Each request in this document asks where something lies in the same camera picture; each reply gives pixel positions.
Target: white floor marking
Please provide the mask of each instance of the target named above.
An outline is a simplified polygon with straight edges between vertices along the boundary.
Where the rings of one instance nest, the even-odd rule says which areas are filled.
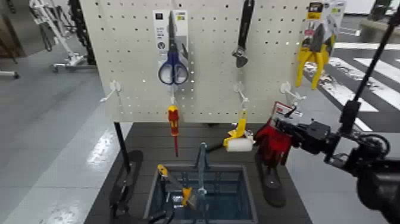
[[[371,58],[354,58],[354,60],[358,61],[359,63],[367,67],[371,64],[372,61]],[[388,63],[379,60],[378,63],[376,63],[375,71],[392,79],[395,82],[400,83],[400,70],[394,66],[391,66]]]
[[[305,65],[305,70],[309,73],[315,73],[316,71],[316,66],[315,64],[312,63],[306,63]],[[326,92],[328,92],[331,96],[333,96],[341,105],[345,105],[347,100],[353,99],[354,97],[354,92],[351,91],[349,88],[347,88],[345,85],[342,85],[340,83],[332,81],[328,81],[329,76],[321,76],[320,78],[320,86],[325,89]],[[362,98],[359,99],[359,102],[361,102],[361,108],[360,111],[362,112],[378,112],[378,109],[373,107],[371,104],[369,104],[367,101],[363,100]]]
[[[356,69],[340,58],[331,58],[329,64],[342,71],[345,75],[356,81],[361,81],[365,75],[364,72]],[[400,110],[400,93],[370,77],[367,88],[375,95]]]
[[[355,119],[355,125],[357,125],[363,132],[372,132],[372,129],[359,118]]]
[[[338,42],[335,43],[336,49],[369,49],[376,50],[379,47],[379,43],[347,43],[347,42]],[[386,50],[400,50],[400,44],[388,43],[385,46]]]

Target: screwdriver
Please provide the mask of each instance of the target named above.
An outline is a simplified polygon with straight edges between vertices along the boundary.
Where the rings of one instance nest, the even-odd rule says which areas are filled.
[[[175,144],[175,155],[178,157],[178,108],[175,105],[171,105],[168,108],[168,120],[170,121],[171,126],[171,135],[174,137],[174,144]]]

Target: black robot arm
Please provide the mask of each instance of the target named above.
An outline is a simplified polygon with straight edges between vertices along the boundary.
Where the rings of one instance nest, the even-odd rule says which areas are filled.
[[[376,134],[331,133],[319,122],[293,125],[276,120],[276,128],[292,137],[292,145],[311,154],[325,154],[325,163],[357,178],[360,201],[369,209],[379,210],[389,223],[400,223],[400,160],[386,158],[388,140]],[[341,138],[358,143],[349,154],[335,154]]]

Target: white pegboard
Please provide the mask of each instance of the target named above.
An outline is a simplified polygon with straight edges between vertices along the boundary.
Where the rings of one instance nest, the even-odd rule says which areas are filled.
[[[248,122],[265,122],[286,81],[297,71],[298,42],[310,0],[256,0],[247,40],[249,62],[235,66],[242,0],[84,0],[81,1],[105,94],[110,81],[119,96],[106,102],[118,122],[166,122],[169,88],[158,80],[152,11],[188,10],[188,82],[176,93],[184,122],[236,122],[242,81],[250,99]]]

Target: white wall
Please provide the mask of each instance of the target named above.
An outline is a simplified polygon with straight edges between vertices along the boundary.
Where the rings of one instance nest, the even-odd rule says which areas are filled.
[[[369,14],[374,3],[375,0],[347,0],[346,13]]]

